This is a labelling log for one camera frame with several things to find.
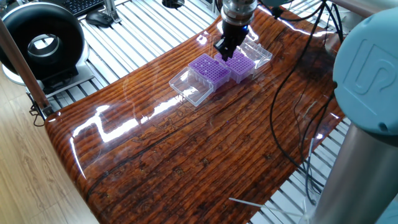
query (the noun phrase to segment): clear plastic box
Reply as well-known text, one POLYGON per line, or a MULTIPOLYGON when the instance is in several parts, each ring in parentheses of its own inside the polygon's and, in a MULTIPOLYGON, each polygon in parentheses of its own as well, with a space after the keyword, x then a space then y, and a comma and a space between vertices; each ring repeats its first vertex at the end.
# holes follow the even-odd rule
POLYGON ((190 68, 194 69, 204 79, 210 81, 216 91, 220 86, 229 81, 231 71, 207 54, 203 54, 189 63, 190 68))
POLYGON ((194 106, 198 106, 210 93, 214 92, 211 82, 188 67, 172 78, 169 85, 194 106))
POLYGON ((263 49, 261 44, 256 44, 248 38, 246 38, 243 44, 241 44, 241 46, 237 49, 256 64, 254 69, 258 69, 259 67, 263 66, 272 58, 272 54, 266 49, 263 49))
POLYGON ((216 54, 214 58, 231 70, 231 78, 238 84, 246 77, 253 74, 254 67, 256 66, 250 58, 247 58, 238 50, 235 50, 233 57, 229 58, 226 62, 223 60, 221 54, 216 54))

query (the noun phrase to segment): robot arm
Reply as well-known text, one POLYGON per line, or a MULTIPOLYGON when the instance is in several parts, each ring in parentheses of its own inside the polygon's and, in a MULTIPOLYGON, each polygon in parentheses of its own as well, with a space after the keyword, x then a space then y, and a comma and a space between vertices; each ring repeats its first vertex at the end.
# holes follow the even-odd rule
MULTIPOLYGON (((292 0, 262 0, 268 6, 277 7, 292 0)), ((245 36, 249 33, 248 25, 254 17, 257 8, 256 0, 223 0, 221 17, 223 18, 223 35, 214 47, 227 61, 232 58, 236 46, 242 44, 245 36)))

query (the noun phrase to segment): glossy wooden tabletop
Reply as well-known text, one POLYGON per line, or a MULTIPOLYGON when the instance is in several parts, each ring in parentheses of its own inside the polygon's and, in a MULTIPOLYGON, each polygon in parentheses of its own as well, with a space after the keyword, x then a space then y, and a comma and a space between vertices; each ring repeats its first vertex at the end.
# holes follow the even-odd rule
MULTIPOLYGON (((254 78, 238 85, 230 80, 196 108, 168 82, 201 54, 214 56, 219 21, 47 118, 62 164, 100 223, 246 223, 257 208, 228 198, 264 203, 295 170, 275 146, 269 107, 312 24, 276 21, 257 9, 250 35, 272 60, 254 78)), ((305 90, 295 109, 303 129, 333 89, 324 34, 316 32, 275 105, 276 135, 297 161, 294 106, 305 90)), ((341 117, 333 100, 318 139, 341 117)))

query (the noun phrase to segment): wood grain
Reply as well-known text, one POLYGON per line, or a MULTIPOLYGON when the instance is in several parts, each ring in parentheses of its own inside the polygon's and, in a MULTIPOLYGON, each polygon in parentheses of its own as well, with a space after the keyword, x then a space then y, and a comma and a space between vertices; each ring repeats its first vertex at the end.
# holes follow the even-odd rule
POLYGON ((2 95, 0 96, 0 99, 5 96, 8 101, 17 98, 18 96, 25 95, 26 92, 24 86, 16 85, 15 83, 11 82, 6 77, 2 69, 0 69, 0 86, 4 90, 4 95, 2 95, 3 92, 0 91, 0 95, 2 95))
MULTIPOLYGON (((195 108, 168 81, 201 54, 214 56, 219 21, 46 120, 55 151, 100 223, 244 223, 256 208, 228 197, 264 203, 295 170, 275 146, 269 107, 312 25, 298 22, 293 30, 257 10, 252 29, 273 59, 253 79, 230 81, 195 108)), ((303 129, 333 89, 323 39, 315 38, 275 106, 275 133, 297 161, 293 108, 305 89, 295 109, 303 129)), ((342 116, 335 101, 320 133, 338 124, 330 113, 342 116)))
POLYGON ((31 224, 34 217, 47 222, 45 214, 51 217, 56 204, 68 224, 77 224, 75 217, 95 219, 63 170, 44 127, 34 127, 31 104, 21 95, 0 105, 0 223, 31 224), (76 203, 67 207, 65 201, 76 203))
POLYGON ((7 96, 0 85, 0 107, 8 102, 7 96))
POLYGON ((58 204, 68 224, 98 224, 77 190, 73 189, 58 204))
POLYGON ((56 203, 46 211, 31 219, 32 224, 68 224, 59 205, 56 203))

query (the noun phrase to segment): metal grid floor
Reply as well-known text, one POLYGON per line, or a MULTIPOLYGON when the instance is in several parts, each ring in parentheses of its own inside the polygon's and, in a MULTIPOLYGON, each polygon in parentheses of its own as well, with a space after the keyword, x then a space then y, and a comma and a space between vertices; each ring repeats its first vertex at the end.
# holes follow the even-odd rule
POLYGON ((54 111, 126 76, 206 29, 217 18, 200 0, 167 9, 156 0, 117 0, 120 24, 102 28, 80 19, 94 78, 49 98, 54 111))
MULTIPOLYGON (((344 141, 351 121, 343 121, 327 136, 314 150, 311 157, 313 176, 322 184, 326 183, 331 168, 336 161, 337 154, 344 141)), ((285 212, 304 214, 303 203, 306 199, 305 174, 295 171, 265 203, 269 208, 276 208, 285 212)), ((300 217, 261 208, 251 219, 249 224, 295 224, 300 217)))

